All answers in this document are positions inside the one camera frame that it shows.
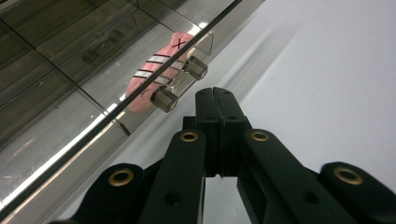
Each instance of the pink block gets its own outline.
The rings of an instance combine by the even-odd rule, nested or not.
[[[189,40],[192,39],[192,35],[186,33],[174,33],[172,34],[171,43],[162,49],[160,49],[157,53],[155,53],[152,57],[150,57],[137,71],[132,78],[131,82],[128,85],[128,88],[125,92],[126,96],[129,96],[139,85],[141,85],[146,77],[150,73],[155,72],[163,63],[160,61],[166,61],[166,58],[172,57],[180,48],[182,48]],[[181,55],[178,58],[178,63],[174,63],[172,66],[181,66],[187,60],[187,52]],[[167,80],[173,78],[179,70],[174,67],[169,67],[162,74],[162,80]],[[133,112],[141,112],[149,108],[152,103],[150,101],[151,94],[157,90],[163,84],[160,83],[151,83],[142,93],[137,96],[129,105],[128,108]]]

